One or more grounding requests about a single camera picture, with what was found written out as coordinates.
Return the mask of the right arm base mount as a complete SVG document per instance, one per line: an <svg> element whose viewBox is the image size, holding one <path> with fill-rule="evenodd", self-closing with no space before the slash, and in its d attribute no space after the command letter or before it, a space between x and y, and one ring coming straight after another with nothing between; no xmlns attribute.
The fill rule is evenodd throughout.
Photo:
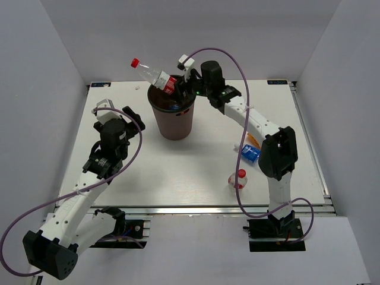
<svg viewBox="0 0 380 285"><path fill-rule="evenodd" d="M247 221L243 230L248 234L251 252L305 252L303 229L299 218L296 218L281 232L268 219L252 219Z"/></svg>

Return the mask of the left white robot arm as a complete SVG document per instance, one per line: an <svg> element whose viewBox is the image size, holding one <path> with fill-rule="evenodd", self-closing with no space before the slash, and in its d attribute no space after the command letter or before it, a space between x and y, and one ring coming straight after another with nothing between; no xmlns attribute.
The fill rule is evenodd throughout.
<svg viewBox="0 0 380 285"><path fill-rule="evenodd" d="M94 109L94 129L100 134L72 196L64 199L53 216L37 231L23 238L28 262L43 272L64 280L73 271L78 257L101 239L113 239L127 232L125 213L116 207L99 210L92 221L80 223L95 200L121 174L128 156L130 139L141 135L145 125L130 107L114 109L103 102Z"/></svg>

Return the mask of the Pocari Sweat blue bottle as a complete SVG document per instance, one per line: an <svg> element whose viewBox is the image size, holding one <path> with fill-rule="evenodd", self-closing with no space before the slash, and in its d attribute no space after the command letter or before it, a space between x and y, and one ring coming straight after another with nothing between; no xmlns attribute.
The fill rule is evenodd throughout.
<svg viewBox="0 0 380 285"><path fill-rule="evenodd" d="M249 164L254 164L258 161L260 154L261 151L258 148L250 144L244 144L242 147L240 160L243 160Z"/></svg>

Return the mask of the orange juice bottle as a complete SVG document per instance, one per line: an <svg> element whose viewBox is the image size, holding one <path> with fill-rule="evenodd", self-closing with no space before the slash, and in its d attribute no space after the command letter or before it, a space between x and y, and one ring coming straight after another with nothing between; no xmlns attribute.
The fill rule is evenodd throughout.
<svg viewBox="0 0 380 285"><path fill-rule="evenodd" d="M247 139L252 143L252 145L259 146L258 141L250 133L247 133Z"/></svg>

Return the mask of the small red-cap bottle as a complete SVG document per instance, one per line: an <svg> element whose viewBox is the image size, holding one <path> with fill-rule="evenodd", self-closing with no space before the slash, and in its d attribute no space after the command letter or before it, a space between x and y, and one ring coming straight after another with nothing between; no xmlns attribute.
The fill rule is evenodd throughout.
<svg viewBox="0 0 380 285"><path fill-rule="evenodd" d="M228 178L228 184L231 188L235 188L235 182L237 181L238 189L243 189L248 181L246 176L246 171L244 169L239 169L238 172L232 173Z"/></svg>

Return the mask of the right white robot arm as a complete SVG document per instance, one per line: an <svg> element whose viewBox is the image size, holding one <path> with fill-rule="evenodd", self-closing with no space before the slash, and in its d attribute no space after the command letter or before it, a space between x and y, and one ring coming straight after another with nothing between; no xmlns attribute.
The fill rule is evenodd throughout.
<svg viewBox="0 0 380 285"><path fill-rule="evenodd" d="M295 219L290 197L290 180L298 160L296 135L293 128L282 128L249 106L248 97L227 85L217 61L201 64L200 72L192 58L183 56L178 68L184 75L176 83L176 95L181 99L204 96L213 108L244 127L261 148L258 165L267 177L269 190L268 229L277 237L290 229Z"/></svg>

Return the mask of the clear bottle blue label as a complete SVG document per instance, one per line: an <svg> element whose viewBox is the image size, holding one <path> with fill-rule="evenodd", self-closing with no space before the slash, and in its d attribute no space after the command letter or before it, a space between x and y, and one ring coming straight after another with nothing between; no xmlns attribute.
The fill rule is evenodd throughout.
<svg viewBox="0 0 380 285"><path fill-rule="evenodd" d="M182 109L182 106L176 102L170 102L167 111L168 112L179 112Z"/></svg>

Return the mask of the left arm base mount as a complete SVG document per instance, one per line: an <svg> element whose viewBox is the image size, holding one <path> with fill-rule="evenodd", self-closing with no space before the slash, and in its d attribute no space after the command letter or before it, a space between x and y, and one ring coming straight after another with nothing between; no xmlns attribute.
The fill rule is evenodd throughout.
<svg viewBox="0 0 380 285"><path fill-rule="evenodd" d="M91 248L144 249L150 235L150 220L130 217L116 207L96 209L93 217L107 214L115 220L114 230L100 238Z"/></svg>

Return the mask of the clear bottle red label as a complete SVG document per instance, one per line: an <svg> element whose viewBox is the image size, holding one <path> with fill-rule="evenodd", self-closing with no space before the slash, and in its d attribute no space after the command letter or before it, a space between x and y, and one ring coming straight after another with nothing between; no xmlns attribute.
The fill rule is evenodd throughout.
<svg viewBox="0 0 380 285"><path fill-rule="evenodd" d="M134 58L131 62L133 69L140 74L140 76L145 79L148 83L166 94L171 95L175 91L176 79L171 75L167 74L163 70L157 70L143 64L139 59Z"/></svg>

